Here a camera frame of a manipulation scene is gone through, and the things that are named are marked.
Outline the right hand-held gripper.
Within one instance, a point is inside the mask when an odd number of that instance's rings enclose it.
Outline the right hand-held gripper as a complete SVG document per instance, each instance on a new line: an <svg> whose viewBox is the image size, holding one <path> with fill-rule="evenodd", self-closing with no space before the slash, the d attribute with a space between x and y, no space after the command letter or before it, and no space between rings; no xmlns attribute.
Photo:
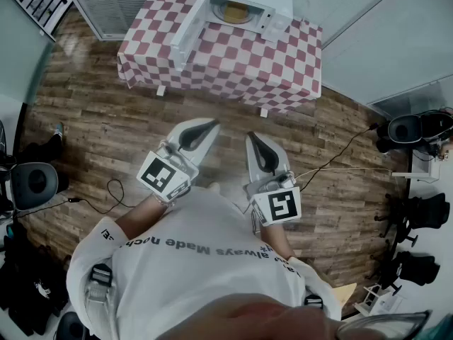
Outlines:
<svg viewBox="0 0 453 340"><path fill-rule="evenodd" d="M288 171L286 151L268 136L248 132L246 153L252 183L245 186L245 192L260 224L268 227L299 219L300 193L294 173ZM273 177L263 179L266 174Z"/></svg>

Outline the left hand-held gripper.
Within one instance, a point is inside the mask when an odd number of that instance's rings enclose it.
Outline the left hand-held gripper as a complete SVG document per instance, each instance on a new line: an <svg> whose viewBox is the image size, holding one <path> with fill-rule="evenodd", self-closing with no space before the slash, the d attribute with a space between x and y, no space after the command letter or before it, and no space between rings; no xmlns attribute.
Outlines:
<svg viewBox="0 0 453 340"><path fill-rule="evenodd" d="M199 166L220 131L214 118L195 118L177 124L156 152L150 151L137 180L160 201L175 201L185 195Z"/></svg>

